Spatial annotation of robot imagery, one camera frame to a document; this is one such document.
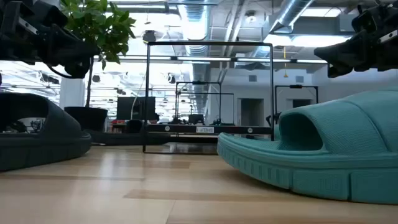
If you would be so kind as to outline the black plant pot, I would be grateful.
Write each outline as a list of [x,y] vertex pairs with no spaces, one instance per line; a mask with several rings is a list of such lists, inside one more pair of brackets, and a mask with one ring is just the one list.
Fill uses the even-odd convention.
[[108,116],[108,110],[102,108],[69,106],[64,107],[64,110],[79,122],[82,130],[102,132]]

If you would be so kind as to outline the teal rubber slide sandal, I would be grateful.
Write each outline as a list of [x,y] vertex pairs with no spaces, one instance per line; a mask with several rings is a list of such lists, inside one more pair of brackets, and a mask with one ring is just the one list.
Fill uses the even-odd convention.
[[276,141],[222,133],[218,155],[298,194],[398,205],[398,86],[285,111],[279,132]]

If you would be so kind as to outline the black ceiling lamp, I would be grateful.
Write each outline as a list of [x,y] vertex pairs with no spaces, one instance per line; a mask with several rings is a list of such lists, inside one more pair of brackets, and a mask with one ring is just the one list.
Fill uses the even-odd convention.
[[143,43],[148,44],[149,42],[155,42],[156,36],[154,30],[146,30],[142,36]]

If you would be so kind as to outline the dark rectangular screen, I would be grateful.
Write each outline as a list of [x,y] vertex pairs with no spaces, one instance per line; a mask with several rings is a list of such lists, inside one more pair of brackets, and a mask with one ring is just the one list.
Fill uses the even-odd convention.
[[144,120],[144,113],[147,112],[147,120],[156,120],[155,97],[118,97],[116,119]]

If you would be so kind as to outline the black frame wooden board shelf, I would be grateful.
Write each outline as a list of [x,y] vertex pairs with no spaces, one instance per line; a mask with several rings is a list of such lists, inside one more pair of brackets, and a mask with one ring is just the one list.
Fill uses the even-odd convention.
[[[183,46],[256,46],[256,47],[268,47],[270,50],[270,59],[265,62],[270,63],[270,104],[271,104],[271,127],[249,127],[249,126],[196,126],[196,125],[182,125],[182,124],[147,124],[147,100],[149,97],[149,78],[150,78],[150,50],[155,45],[183,45]],[[147,152],[147,134],[151,132],[159,133],[177,133],[178,134],[219,134],[219,133],[230,133],[230,134],[265,134],[271,136],[271,141],[275,141],[275,124],[274,124],[274,46],[271,43],[264,42],[220,42],[220,41],[173,41],[173,42],[148,42],[147,43],[147,58],[146,58],[146,96],[144,105],[144,142],[142,143],[142,152],[144,154],[186,154],[185,152]]]

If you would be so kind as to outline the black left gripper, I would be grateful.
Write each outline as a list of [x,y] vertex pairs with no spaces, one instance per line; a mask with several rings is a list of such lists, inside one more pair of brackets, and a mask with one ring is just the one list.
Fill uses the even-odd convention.
[[85,78],[90,61],[82,60],[98,55],[100,49],[60,28],[66,21],[60,0],[0,0],[0,60],[41,62],[39,48],[45,41],[39,34],[56,24],[54,63],[67,63],[64,69],[72,78]]

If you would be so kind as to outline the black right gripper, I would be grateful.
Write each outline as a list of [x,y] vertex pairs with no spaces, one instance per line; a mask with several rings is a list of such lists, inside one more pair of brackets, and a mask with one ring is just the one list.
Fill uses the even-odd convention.
[[354,36],[313,51],[315,56],[328,63],[328,78],[347,75],[353,70],[398,69],[398,0],[375,2],[375,6],[367,9],[357,6],[359,14],[351,23]]

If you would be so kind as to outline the black metal station frame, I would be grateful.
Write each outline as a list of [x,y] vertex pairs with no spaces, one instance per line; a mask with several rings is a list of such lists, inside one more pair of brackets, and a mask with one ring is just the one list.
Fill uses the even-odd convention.
[[[188,92],[187,90],[184,90],[183,88],[181,90],[178,89],[178,85],[184,83],[186,84],[191,84],[191,85],[208,85],[208,87],[212,87],[212,84],[217,84],[219,85],[220,90],[217,91],[216,93],[212,93],[212,92]],[[221,91],[221,83],[220,82],[203,82],[203,81],[192,81],[192,82],[177,82],[175,84],[175,116],[173,118],[173,120],[169,123],[169,124],[187,124],[187,125],[194,125],[193,121],[182,121],[179,119],[179,96],[182,93],[186,93],[186,94],[193,94],[193,95],[218,95],[219,99],[218,99],[218,112],[219,115],[217,116],[217,118],[210,124],[210,126],[235,126],[235,123],[224,123],[221,119],[221,98],[223,95],[232,95],[234,98],[234,94],[233,93],[223,93]]]
[[311,85],[276,85],[274,86],[274,113],[278,112],[277,109],[277,89],[278,87],[287,87],[290,89],[301,89],[301,88],[314,88],[315,89],[315,99],[316,99],[316,104],[319,103],[319,93],[318,93],[318,86],[311,86]]

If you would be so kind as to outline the silver ventilation duct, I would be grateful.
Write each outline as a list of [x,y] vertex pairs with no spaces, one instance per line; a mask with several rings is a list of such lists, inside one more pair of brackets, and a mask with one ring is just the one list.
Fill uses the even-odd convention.
[[[186,38],[189,41],[206,41],[208,40],[208,26],[210,18],[210,8],[204,5],[207,0],[187,0],[190,4],[185,5],[186,12],[186,27],[183,28],[185,31]],[[188,56],[192,57],[204,57],[208,56],[207,45],[188,45],[186,46]],[[193,78],[192,81],[207,81],[208,65],[194,63],[193,67]],[[195,92],[205,92],[203,90],[205,85],[194,85],[193,89]],[[207,95],[195,95],[195,101],[197,106],[204,106],[207,100]]]
[[314,0],[284,0],[271,23],[270,33],[291,33],[294,23]]

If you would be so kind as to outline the green leafy plant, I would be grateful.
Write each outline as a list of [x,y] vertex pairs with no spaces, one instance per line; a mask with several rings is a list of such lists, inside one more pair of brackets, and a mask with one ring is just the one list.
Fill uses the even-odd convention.
[[120,63],[120,56],[129,50],[134,39],[136,20],[109,0],[60,0],[62,12],[68,17],[66,29],[83,41],[99,48],[102,68],[108,62]]

